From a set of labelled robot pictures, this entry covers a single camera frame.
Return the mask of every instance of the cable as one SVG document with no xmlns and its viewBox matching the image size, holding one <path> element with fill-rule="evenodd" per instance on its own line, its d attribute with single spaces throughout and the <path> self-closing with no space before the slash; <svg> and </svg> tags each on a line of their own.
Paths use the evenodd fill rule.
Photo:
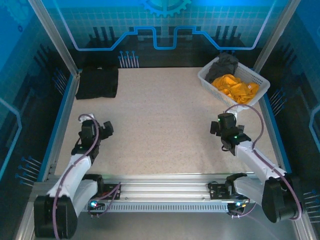
<svg viewBox="0 0 320 240">
<path fill-rule="evenodd" d="M 230 150 L 228 150 L 228 149 L 225 149 L 224 147 L 225 147 L 225 146 L 222 145 L 222 147 L 221 147 L 221 150 L 222 150 L 222 151 L 224 151 L 224 152 L 229 152 L 229 151 L 230 151 Z"/>
<path fill-rule="evenodd" d="M 249 215 L 255 209 L 256 205 L 257 205 L 257 203 L 255 202 L 253 207 L 248 212 L 240 214 L 237 217 L 238 218 L 242 218 L 242 217 L 245 217 L 245 216 Z"/>
<path fill-rule="evenodd" d="M 62 176 L 61 178 L 61 181 L 59 183 L 59 186 L 58 186 L 58 189 L 56 191 L 56 194 L 55 194 L 55 197 L 54 197 L 54 201 L 53 201 L 53 206 L 52 206 L 52 224 L 53 224 L 53 232 L 54 232 L 54 236 L 57 240 L 60 240 L 59 238 L 59 233 L 58 233 L 58 227 L 57 227 L 57 218 L 56 218 L 56 211 L 57 211 L 57 202 L 58 202 L 58 197 L 59 197 L 59 194 L 61 192 L 61 189 L 62 189 L 62 186 L 64 184 L 64 181 L 68 175 L 68 173 L 71 171 L 72 168 L 74 168 L 77 163 L 79 163 L 82 159 L 84 159 L 91 151 L 92 149 L 94 149 L 96 143 L 98 142 L 98 138 L 99 138 L 99 125 L 97 123 L 97 121 L 92 117 L 90 116 L 89 114 L 81 114 L 79 117 L 78 117 L 78 120 L 80 121 L 80 118 L 81 117 L 89 117 L 93 123 L 94 123 L 94 126 L 95 126 L 95 139 L 93 141 L 93 144 L 92 146 L 88 149 L 88 151 L 86 151 L 81 157 L 79 157 L 66 171 L 65 171 L 65 174 Z"/>
<path fill-rule="evenodd" d="M 261 138 L 262 134 L 264 133 L 264 129 L 265 129 L 265 125 L 264 125 L 264 120 L 263 120 L 263 117 L 261 116 L 261 114 L 258 112 L 258 110 L 256 110 L 253 106 L 249 106 L 247 104 L 236 104 L 236 105 L 233 105 L 231 107 L 229 107 L 227 110 L 225 110 L 224 112 L 226 113 L 227 111 L 229 111 L 230 109 L 234 108 L 234 107 L 237 107 L 237 106 L 243 106 L 243 107 L 248 107 L 250 109 L 252 109 L 253 111 L 256 112 L 256 114 L 259 116 L 260 118 L 260 121 L 261 121 L 261 132 L 259 134 L 259 136 L 256 138 L 256 140 L 253 142 L 252 144 L 252 151 L 253 153 L 265 164 L 267 165 L 273 172 L 275 172 L 280 178 L 281 180 L 285 183 L 285 185 L 287 186 L 287 188 L 289 189 L 294 201 L 295 201 L 295 204 L 298 208 L 298 216 L 297 217 L 291 217 L 290 219 L 293 220 L 293 221 L 296 221 L 296 220 L 299 220 L 302 216 L 302 208 L 301 208 L 301 205 L 300 205 L 300 202 L 299 202 L 299 199 L 295 193 L 295 191 L 293 190 L 293 188 L 291 187 L 290 183 L 287 181 L 287 179 L 282 176 L 282 174 L 277 170 L 275 169 L 274 166 L 272 166 L 269 162 L 267 162 L 262 156 L 260 156 L 260 154 L 254 149 L 255 146 L 256 146 L 256 143 L 257 141 Z"/>
<path fill-rule="evenodd" d="M 232 210 L 231 212 L 237 213 L 237 214 L 241 214 L 241 212 L 236 211 L 236 210 Z M 256 223 L 260 224 L 261 226 L 263 226 L 267 232 L 272 235 L 276 240 L 280 240 L 276 235 L 274 235 L 262 222 L 260 222 L 258 219 L 254 218 L 253 216 L 250 215 L 246 215 L 248 218 L 254 220 Z"/>
<path fill-rule="evenodd" d="M 120 188 L 120 185 L 121 185 L 121 182 L 119 182 L 118 185 L 113 189 L 113 190 L 115 190 L 115 192 L 114 192 L 114 194 L 113 194 L 113 197 L 112 197 L 112 199 L 111 199 L 111 202 L 109 203 L 108 207 L 106 208 L 106 210 L 104 210 L 103 213 L 96 215 L 97 218 L 99 218 L 100 216 L 106 214 L 106 213 L 109 211 L 109 209 L 111 208 L 111 204 L 113 203 L 113 201 L 115 200 L 115 198 L 116 198 L 116 196 L 117 196 L 118 189 Z"/>
<path fill-rule="evenodd" d="M 115 190 L 118 190 L 120 188 L 120 185 L 121 185 L 121 182 L 119 182 L 117 184 L 117 186 L 115 186 L 109 193 L 107 193 L 106 195 L 103 195 L 103 196 L 100 196 L 100 197 L 96 197 L 96 198 L 93 198 L 91 199 L 92 201 L 99 201 L 99 200 L 102 200 L 102 199 L 105 199 L 107 197 L 109 197 L 111 194 L 114 193 Z"/>
</svg>

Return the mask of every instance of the blue line graphic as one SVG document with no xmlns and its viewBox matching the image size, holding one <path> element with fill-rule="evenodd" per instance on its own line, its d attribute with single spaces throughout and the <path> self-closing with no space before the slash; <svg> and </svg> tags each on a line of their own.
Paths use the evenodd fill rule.
<svg viewBox="0 0 320 240">
<path fill-rule="evenodd" d="M 0 104 L 4 105 L 10 112 L 12 112 L 15 117 L 16 121 L 18 123 L 18 130 L 16 131 L 14 138 L 12 140 L 11 146 L 9 148 L 9 151 L 7 152 L 5 159 L 3 161 L 2 167 L 0 169 L 0 181 L 5 173 L 6 167 L 8 165 L 8 162 L 10 160 L 10 157 L 15 149 L 15 146 L 17 144 L 18 138 L 20 136 L 21 130 L 22 130 L 22 122 L 21 122 L 21 115 L 20 112 L 13 106 L 11 106 L 9 103 L 7 103 L 3 98 L 0 97 Z"/>
<path fill-rule="evenodd" d="M 74 46 L 74 48 L 80 52 L 97 52 L 97 51 L 113 51 L 121 42 L 122 40 L 126 37 L 126 36 L 130 36 L 130 35 L 138 35 L 138 31 L 139 30 L 152 30 L 152 36 L 153 36 L 153 47 L 156 50 L 174 50 L 177 47 L 177 40 L 178 40 L 178 30 L 182 30 L 182 29 L 189 29 L 192 30 L 192 34 L 194 35 L 203 35 L 205 36 L 206 39 L 209 40 L 209 42 L 217 49 L 217 50 L 253 50 L 257 44 L 258 41 L 266 27 L 266 24 L 270 18 L 270 15 L 276 5 L 277 0 L 275 0 L 267 14 L 267 16 L 265 17 L 265 20 L 261 26 L 261 29 L 259 31 L 259 33 L 256 36 L 256 39 L 253 43 L 253 46 L 251 47 L 235 47 L 235 46 L 219 46 L 212 38 L 211 36 L 206 32 L 206 31 L 198 31 L 197 30 L 197 26 L 193 26 L 193 25 L 181 25 L 181 26 L 177 26 L 174 29 L 173 32 L 173 45 L 172 46 L 158 46 L 158 42 L 157 42 L 157 31 L 153 26 L 134 26 L 133 27 L 133 31 L 127 31 L 125 33 L 123 33 L 121 35 L 121 37 L 111 46 L 111 47 L 101 47 L 101 48 L 97 48 L 97 47 L 93 47 L 93 48 L 79 48 L 70 29 L 69 26 L 63 16 L 63 14 L 61 13 L 61 10 L 56 2 L 56 0 L 53 0 L 54 4 L 56 6 L 56 9 L 61 17 L 61 20 L 63 22 L 63 25 L 66 29 L 66 31 L 68 32 L 68 35 L 72 41 L 72 44 Z"/>
<path fill-rule="evenodd" d="M 318 148 L 318 150 L 320 152 L 320 142 L 319 142 L 319 139 L 317 137 L 316 131 L 314 130 L 314 127 L 313 127 L 314 120 L 315 120 L 315 115 L 319 111 L 320 111 L 320 104 L 318 106 L 316 106 L 311 112 L 310 122 L 309 122 L 309 130 L 310 130 L 310 132 L 312 134 L 312 137 L 314 139 L 316 147 Z"/>
</svg>

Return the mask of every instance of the glass wall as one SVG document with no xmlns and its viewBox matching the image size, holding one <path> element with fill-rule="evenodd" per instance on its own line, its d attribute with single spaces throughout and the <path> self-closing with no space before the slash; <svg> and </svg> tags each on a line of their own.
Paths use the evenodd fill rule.
<svg viewBox="0 0 320 240">
<path fill-rule="evenodd" d="M 11 240 L 70 73 L 28 1 L 0 1 L 0 21 L 0 238 Z"/>
<path fill-rule="evenodd" d="M 320 229 L 320 2 L 301 0 L 261 75 L 292 171 Z"/>
<path fill-rule="evenodd" d="M 288 0 L 44 0 L 76 64 L 203 67 L 220 51 L 253 67 Z"/>
</svg>

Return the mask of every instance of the folded black shirt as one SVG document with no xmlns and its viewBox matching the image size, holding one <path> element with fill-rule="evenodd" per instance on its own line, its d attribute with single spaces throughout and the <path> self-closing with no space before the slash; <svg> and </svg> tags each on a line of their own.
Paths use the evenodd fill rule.
<svg viewBox="0 0 320 240">
<path fill-rule="evenodd" d="M 93 67 L 82 70 L 76 99 L 115 98 L 119 71 L 116 66 Z"/>
</svg>

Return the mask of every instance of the black cloth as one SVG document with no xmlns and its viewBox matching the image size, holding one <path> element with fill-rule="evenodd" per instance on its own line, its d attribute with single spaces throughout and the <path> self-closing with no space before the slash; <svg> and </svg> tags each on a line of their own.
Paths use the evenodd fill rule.
<svg viewBox="0 0 320 240">
<path fill-rule="evenodd" d="M 226 52 L 219 54 L 219 60 L 214 62 L 205 76 L 205 80 L 212 82 L 226 74 L 234 75 L 238 67 L 238 59 Z"/>
<path fill-rule="evenodd" d="M 80 74 L 76 99 L 115 98 L 118 89 L 119 71 L 116 66 L 86 67 Z"/>
</svg>

